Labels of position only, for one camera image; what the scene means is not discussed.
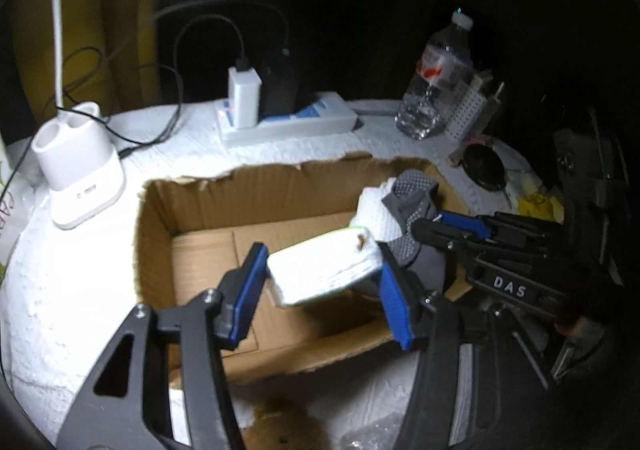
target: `round black object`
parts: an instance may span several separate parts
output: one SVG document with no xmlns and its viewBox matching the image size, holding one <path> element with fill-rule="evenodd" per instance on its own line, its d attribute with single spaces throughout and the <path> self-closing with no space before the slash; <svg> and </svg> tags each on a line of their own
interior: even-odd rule
<svg viewBox="0 0 640 450">
<path fill-rule="evenodd" d="M 466 147 L 462 167 L 466 175 L 485 190 L 498 192 L 506 186 L 502 160 L 488 146 L 472 144 Z"/>
</svg>

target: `screw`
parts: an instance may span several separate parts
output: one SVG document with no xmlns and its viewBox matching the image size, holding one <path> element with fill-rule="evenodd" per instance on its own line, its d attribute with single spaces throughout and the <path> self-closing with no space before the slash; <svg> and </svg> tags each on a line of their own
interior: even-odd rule
<svg viewBox="0 0 640 450">
<path fill-rule="evenodd" d="M 440 291 L 438 291 L 437 289 L 435 291 L 433 291 L 432 293 L 430 293 L 429 295 L 427 295 L 427 297 L 424 299 L 424 303 L 429 305 L 431 302 L 433 302 L 434 300 L 436 300 L 436 298 L 440 296 Z"/>
<path fill-rule="evenodd" d="M 502 310 L 504 309 L 504 305 L 503 304 L 493 304 L 490 309 L 491 309 L 491 312 L 494 314 L 494 316 L 496 318 L 500 318 L 500 315 L 502 315 Z"/>
<path fill-rule="evenodd" d="M 575 168 L 574 160 L 570 153 L 566 153 L 564 155 L 558 156 L 558 164 L 560 165 L 560 169 L 563 172 L 572 172 Z"/>
<path fill-rule="evenodd" d="M 210 287 L 209 289 L 207 289 L 207 294 L 204 295 L 204 303 L 206 304 L 210 304 L 213 302 L 213 296 L 215 295 L 216 290 L 213 289 L 212 287 Z"/>
<path fill-rule="evenodd" d="M 144 304 L 136 305 L 136 318 L 143 319 L 146 316 L 146 307 Z"/>
</svg>

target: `white styrofoam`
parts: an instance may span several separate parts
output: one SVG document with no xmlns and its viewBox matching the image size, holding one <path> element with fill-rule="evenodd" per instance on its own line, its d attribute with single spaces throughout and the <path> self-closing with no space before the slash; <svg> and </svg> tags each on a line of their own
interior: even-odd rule
<svg viewBox="0 0 640 450">
<path fill-rule="evenodd" d="M 398 102 L 355 105 L 389 109 Z M 127 112 L 114 116 L 111 126 L 128 137 L 148 140 L 164 128 L 173 111 L 158 106 Z M 416 142 L 399 133 L 392 117 L 362 119 L 364 125 L 350 133 L 225 149 L 214 130 L 214 106 L 188 104 L 172 139 L 123 161 L 126 188 L 111 208 L 76 229 L 62 231 L 52 223 L 50 202 L 45 199 L 18 241 L 0 289 L 4 368 L 16 398 L 36 426 L 55 440 L 76 391 L 136 303 L 134 231 L 142 188 L 149 179 L 214 178 L 241 165 L 296 164 L 367 151 L 381 159 L 430 159 L 472 213 L 506 210 L 504 194 L 480 189 L 461 169 L 444 163 L 451 148 L 446 138 Z M 16 151 L 11 146 L 7 150 L 9 155 Z M 33 164 L 24 166 L 24 171 L 31 180 L 39 180 Z M 43 193 L 46 188 L 41 185 L 36 195 Z M 277 394 L 324 421 L 331 440 L 337 442 L 344 432 L 406 407 L 415 362 L 415 355 L 401 356 L 396 347 L 385 346 L 312 374 L 233 386 L 236 414 L 240 425 L 247 426 L 253 419 L 252 403 Z M 182 393 L 172 390 L 171 398 L 176 433 L 184 442 Z"/>
</svg>

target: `bottle cap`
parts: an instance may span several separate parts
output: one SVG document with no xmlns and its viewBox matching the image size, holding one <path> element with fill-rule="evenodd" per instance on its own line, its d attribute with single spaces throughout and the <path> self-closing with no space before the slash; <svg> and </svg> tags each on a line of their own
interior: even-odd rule
<svg viewBox="0 0 640 450">
<path fill-rule="evenodd" d="M 474 26 L 474 21 L 464 13 L 454 12 L 451 15 L 451 21 L 458 27 L 462 27 L 465 31 L 470 31 Z"/>
</svg>

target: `plastic water bottle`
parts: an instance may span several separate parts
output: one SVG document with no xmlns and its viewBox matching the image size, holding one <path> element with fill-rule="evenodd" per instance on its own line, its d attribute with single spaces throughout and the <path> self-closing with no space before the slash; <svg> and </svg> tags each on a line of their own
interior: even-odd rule
<svg viewBox="0 0 640 450">
<path fill-rule="evenodd" d="M 455 12 L 450 25 L 429 38 L 396 116 L 398 129 L 412 139 L 424 139 L 444 125 L 435 102 L 473 74 L 467 38 L 473 24 L 470 17 Z"/>
</svg>

